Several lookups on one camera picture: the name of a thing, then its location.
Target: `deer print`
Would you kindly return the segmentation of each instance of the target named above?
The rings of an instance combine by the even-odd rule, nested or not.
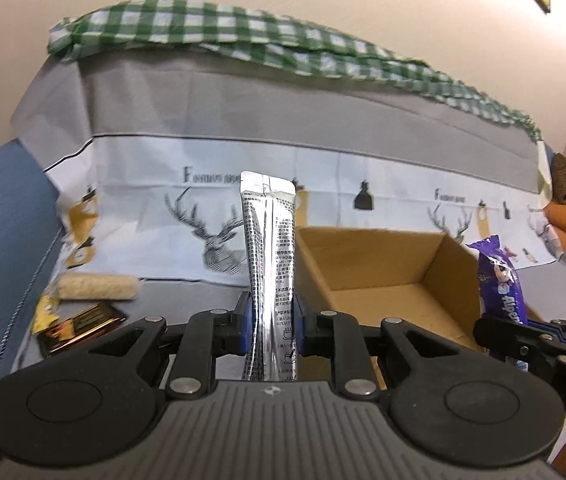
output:
[[[236,208],[232,206],[232,218],[223,224],[218,234],[212,235],[208,233],[205,228],[205,222],[197,217],[197,205],[194,205],[189,214],[181,206],[181,200],[189,189],[188,187],[179,195],[174,206],[170,203],[170,198],[166,193],[166,208],[176,220],[193,227],[194,231],[192,231],[192,234],[195,237],[205,240],[205,250],[203,253],[205,267],[217,272],[227,272],[228,274],[241,272],[241,263],[245,259],[245,252],[226,249],[225,243],[236,236],[234,229],[243,225],[243,219],[238,218]]]
[[[448,236],[452,236],[452,234],[450,234],[450,228],[445,224],[445,215],[442,216],[441,219],[439,219],[439,216],[437,215],[439,207],[441,207],[441,204],[436,206],[434,212],[432,212],[428,207],[428,216],[430,217],[430,220],[432,220],[432,223],[436,225],[436,227],[438,227],[441,232],[445,233]],[[461,219],[458,219],[457,235],[454,237],[455,242],[458,242],[459,244],[463,243],[463,240],[465,238],[463,236],[463,233],[468,230],[468,227],[470,227],[470,222],[472,221],[472,213],[468,215],[466,213],[466,210],[463,208],[462,211],[463,221],[461,222]]]

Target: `silver foil packet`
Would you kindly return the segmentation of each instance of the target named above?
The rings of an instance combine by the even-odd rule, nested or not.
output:
[[[245,357],[243,379],[294,381],[294,184],[243,171],[241,205],[253,309],[252,341]]]

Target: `lamp illustration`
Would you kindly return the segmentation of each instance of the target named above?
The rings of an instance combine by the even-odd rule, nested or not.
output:
[[[354,209],[362,211],[372,211],[374,209],[374,198],[369,193],[369,182],[367,180],[361,182],[361,191],[354,198]]]
[[[80,202],[72,206],[67,212],[67,219],[74,243],[80,244],[87,239],[97,218],[98,202],[96,190],[88,187],[87,193],[80,199]]]
[[[476,224],[481,240],[490,236],[490,224],[487,221],[487,205],[481,200],[476,206]]]
[[[295,178],[292,179],[292,184],[297,191],[294,224],[297,227],[305,227],[307,225],[307,190]]]
[[[94,238],[90,236],[70,253],[65,261],[65,265],[68,269],[82,266],[91,262],[94,259],[95,254],[96,249],[94,248]]]
[[[530,254],[530,252],[525,247],[523,248],[523,254],[525,254],[525,257],[533,264],[538,264],[538,260],[532,254]]]

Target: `metal screw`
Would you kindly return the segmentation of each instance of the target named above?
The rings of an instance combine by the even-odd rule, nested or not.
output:
[[[195,394],[201,389],[201,381],[194,377],[179,377],[172,380],[170,388],[178,394]]]
[[[345,389],[352,395],[370,395],[377,391],[377,385],[367,379],[350,379],[345,383]]]

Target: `green checkered cloth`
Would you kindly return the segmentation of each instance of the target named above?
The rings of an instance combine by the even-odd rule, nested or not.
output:
[[[433,70],[425,61],[333,28],[264,10],[194,0],[134,0],[64,18],[49,33],[47,51],[77,60],[107,50],[149,45],[197,46],[301,76],[378,81],[488,121],[519,124],[532,140],[541,132],[523,112]]]

